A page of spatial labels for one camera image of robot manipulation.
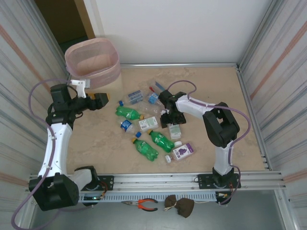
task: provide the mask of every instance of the beige floor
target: beige floor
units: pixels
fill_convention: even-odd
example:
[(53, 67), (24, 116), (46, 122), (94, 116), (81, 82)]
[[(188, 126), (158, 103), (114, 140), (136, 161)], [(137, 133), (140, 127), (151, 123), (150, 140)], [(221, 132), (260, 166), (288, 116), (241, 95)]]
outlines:
[[(177, 80), (187, 79), (194, 82), (198, 90), (192, 97), (208, 103), (225, 102), (229, 107), (247, 114), (247, 108), (234, 68), (169, 68), (169, 69), (123, 69), (122, 79), (125, 93), (137, 90), (144, 81), (155, 78), (165, 87)], [(171, 92), (189, 92), (193, 87), (187, 83), (178, 83)], [(209, 141), (202, 120), (186, 114), (187, 123), (181, 125), (183, 143), (191, 142), (196, 153), (180, 162), (167, 164), (165, 152), (156, 146), (144, 133), (146, 140), (159, 151), (154, 162), (139, 154), (116, 124), (116, 105), (99, 111), (86, 111), (81, 119), (74, 123), (67, 158), (68, 173), (77, 167), (93, 165), (98, 173), (188, 173), (210, 172), (214, 165), (214, 145)], [(245, 119), (234, 114), (240, 133), (247, 128)], [(168, 129), (158, 128), (167, 137)], [(235, 145), (233, 163), (243, 171), (264, 170), (260, 151), (253, 130)]]

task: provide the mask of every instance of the blue bottle cap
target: blue bottle cap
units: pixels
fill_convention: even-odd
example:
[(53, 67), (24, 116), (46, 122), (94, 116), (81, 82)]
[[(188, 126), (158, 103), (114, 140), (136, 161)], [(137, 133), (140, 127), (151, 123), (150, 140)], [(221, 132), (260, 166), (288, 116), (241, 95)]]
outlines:
[(139, 138), (141, 135), (142, 135), (141, 132), (137, 132), (137, 133), (135, 134), (135, 136), (136, 136), (137, 138)]

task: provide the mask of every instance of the red pliers handle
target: red pliers handle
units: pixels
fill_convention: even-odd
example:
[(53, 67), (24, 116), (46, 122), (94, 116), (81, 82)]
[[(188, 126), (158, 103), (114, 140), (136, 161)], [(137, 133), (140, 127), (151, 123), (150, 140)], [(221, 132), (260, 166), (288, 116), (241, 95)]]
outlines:
[(143, 209), (146, 212), (154, 212), (154, 211), (158, 210), (158, 208), (156, 208), (156, 207), (155, 208), (148, 208), (148, 207), (144, 207), (143, 205), (141, 205), (141, 203), (144, 203), (144, 202), (147, 202), (147, 201), (158, 203), (158, 201), (156, 201), (155, 199), (146, 198), (146, 199), (143, 199), (143, 200), (138, 200), (138, 208)]

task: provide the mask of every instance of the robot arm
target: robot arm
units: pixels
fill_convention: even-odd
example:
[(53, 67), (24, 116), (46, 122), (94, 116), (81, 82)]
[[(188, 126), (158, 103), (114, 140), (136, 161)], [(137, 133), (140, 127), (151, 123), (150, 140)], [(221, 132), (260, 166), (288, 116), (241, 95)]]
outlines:
[[(76, 169), (74, 175), (68, 178), (66, 158), (76, 116), (87, 109), (103, 108), (108, 102), (108, 97), (106, 93), (96, 93), (93, 98), (88, 96), (84, 91), (89, 86), (87, 80), (72, 80), (71, 84), (77, 86), (77, 96), (73, 99), (66, 84), (55, 85), (50, 89), (53, 103), (48, 109), (46, 122), (51, 126), (54, 137), (48, 130), (48, 141), (42, 168), (38, 173), (38, 178), (29, 182), (29, 190), (32, 191), (40, 182), (46, 169), (50, 169), (46, 179), (34, 193), (34, 198), (43, 211), (74, 206), (78, 203), (81, 189), (86, 185), (90, 187), (97, 185), (97, 174), (93, 166)], [(55, 139), (55, 152), (49, 166), (53, 138)]]
[(168, 90), (159, 95), (159, 100), (167, 109), (167, 113), (161, 116), (162, 127), (166, 127), (170, 123), (186, 123), (183, 113), (204, 120), (209, 140), (215, 145), (215, 164), (213, 167), (215, 182), (219, 186), (229, 183), (234, 174), (234, 169), (230, 165), (232, 158), (230, 161), (228, 159), (229, 150), (240, 128), (229, 110), (212, 108), (215, 105), (228, 107), (227, 104), (210, 104), (192, 97), (188, 99), (188, 96), (183, 92), (172, 95)]

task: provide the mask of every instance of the corrugated metal wall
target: corrugated metal wall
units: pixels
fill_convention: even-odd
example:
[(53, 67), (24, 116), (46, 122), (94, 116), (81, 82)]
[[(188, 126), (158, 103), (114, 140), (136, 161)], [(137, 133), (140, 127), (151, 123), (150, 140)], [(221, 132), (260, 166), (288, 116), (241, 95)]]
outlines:
[(307, 0), (285, 0), (242, 68), (271, 167), (307, 229)]
[[(45, 155), (47, 130), (29, 114), (29, 91), (43, 79), (66, 78), (63, 54), (34, 7), (33, 1), (0, 1), (0, 229), (12, 229), (12, 212)], [(46, 117), (51, 102), (49, 85), (38, 87), (35, 113)]]

